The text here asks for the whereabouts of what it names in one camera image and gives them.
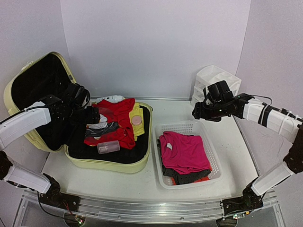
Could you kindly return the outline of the orange garment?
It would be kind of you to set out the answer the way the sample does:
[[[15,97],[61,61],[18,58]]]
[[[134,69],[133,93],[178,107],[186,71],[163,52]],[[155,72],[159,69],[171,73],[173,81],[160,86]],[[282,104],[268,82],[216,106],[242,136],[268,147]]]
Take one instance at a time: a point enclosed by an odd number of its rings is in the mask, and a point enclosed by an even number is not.
[[[173,177],[171,177],[170,179],[172,181],[172,185],[177,185],[177,183],[176,183],[176,181]],[[194,183],[199,183],[199,182],[208,181],[208,180],[210,180],[210,178],[208,176],[207,177],[202,177],[202,178],[194,181]]]

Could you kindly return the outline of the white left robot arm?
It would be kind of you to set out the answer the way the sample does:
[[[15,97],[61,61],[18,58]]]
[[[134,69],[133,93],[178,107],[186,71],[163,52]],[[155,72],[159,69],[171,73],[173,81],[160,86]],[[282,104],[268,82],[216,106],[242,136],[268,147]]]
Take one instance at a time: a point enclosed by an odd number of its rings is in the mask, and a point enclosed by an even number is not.
[[[16,188],[31,189],[54,207],[63,203],[60,184],[50,175],[38,171],[42,155],[30,160],[38,149],[29,144],[25,135],[55,122],[78,124],[98,123],[94,107],[78,107],[48,95],[0,122],[0,179]]]

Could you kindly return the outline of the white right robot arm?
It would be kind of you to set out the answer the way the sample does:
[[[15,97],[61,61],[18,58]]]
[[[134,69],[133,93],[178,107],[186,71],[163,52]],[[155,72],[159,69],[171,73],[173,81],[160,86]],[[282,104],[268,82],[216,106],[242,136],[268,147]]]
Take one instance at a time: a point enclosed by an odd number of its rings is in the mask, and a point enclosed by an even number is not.
[[[291,111],[261,102],[255,95],[209,92],[202,102],[195,103],[192,115],[195,119],[213,122],[219,122],[225,116],[255,122],[275,132],[279,141],[291,145],[286,156],[250,182],[241,197],[224,200],[225,206],[235,205],[244,210],[259,207],[269,189],[303,171],[303,120]]]

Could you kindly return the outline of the pale green hard-shell suitcase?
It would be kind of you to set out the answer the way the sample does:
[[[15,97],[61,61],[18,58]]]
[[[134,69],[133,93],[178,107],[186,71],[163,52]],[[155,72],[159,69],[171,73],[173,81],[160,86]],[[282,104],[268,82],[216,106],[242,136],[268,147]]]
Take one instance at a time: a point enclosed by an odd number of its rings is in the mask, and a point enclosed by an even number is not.
[[[62,100],[62,95],[70,83],[75,84],[76,81],[67,62],[59,53],[50,52],[26,65],[7,84],[4,90],[4,104],[9,114],[13,115],[48,95]],[[99,102],[101,101],[90,101],[86,107]],[[119,151],[99,154],[97,145],[89,146],[84,143],[87,124],[55,122],[41,126],[27,133],[25,137],[40,150],[63,151],[78,167],[136,173],[146,166],[150,154],[152,108],[145,103],[135,102],[143,109],[145,134],[138,137],[132,149],[120,147]]]

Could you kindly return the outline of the black garment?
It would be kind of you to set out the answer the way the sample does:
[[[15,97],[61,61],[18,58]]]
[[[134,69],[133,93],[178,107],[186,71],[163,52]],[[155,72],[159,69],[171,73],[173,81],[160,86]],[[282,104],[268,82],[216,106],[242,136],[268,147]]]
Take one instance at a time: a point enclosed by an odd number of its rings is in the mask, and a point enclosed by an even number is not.
[[[157,148],[160,149],[160,140],[157,139]],[[172,170],[172,169],[166,169],[162,163],[162,160],[160,158],[161,161],[161,170],[164,176],[168,176],[168,177],[173,177],[177,183],[177,185],[182,185],[182,184],[189,184],[189,183],[193,183],[194,181],[202,178],[202,177],[207,177],[211,171],[211,170],[204,170],[202,172],[198,172],[198,173],[191,173],[188,175],[180,175],[178,174],[176,171]]]

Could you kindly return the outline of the magenta garment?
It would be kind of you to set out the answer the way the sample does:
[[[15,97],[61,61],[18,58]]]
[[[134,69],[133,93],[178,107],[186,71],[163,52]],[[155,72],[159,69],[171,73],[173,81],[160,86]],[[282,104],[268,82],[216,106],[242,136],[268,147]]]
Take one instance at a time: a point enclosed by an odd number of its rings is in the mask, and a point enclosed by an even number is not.
[[[161,160],[166,169],[180,175],[212,169],[201,136],[165,131],[159,140]]]

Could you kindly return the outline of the white perforated plastic basket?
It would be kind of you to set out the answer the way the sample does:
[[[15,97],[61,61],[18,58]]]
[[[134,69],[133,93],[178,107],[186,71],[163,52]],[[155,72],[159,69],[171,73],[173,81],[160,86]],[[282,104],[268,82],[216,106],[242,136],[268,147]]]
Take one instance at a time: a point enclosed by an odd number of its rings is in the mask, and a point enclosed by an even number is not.
[[[205,186],[222,179],[219,157],[200,121],[157,124],[152,138],[159,182],[165,189]]]

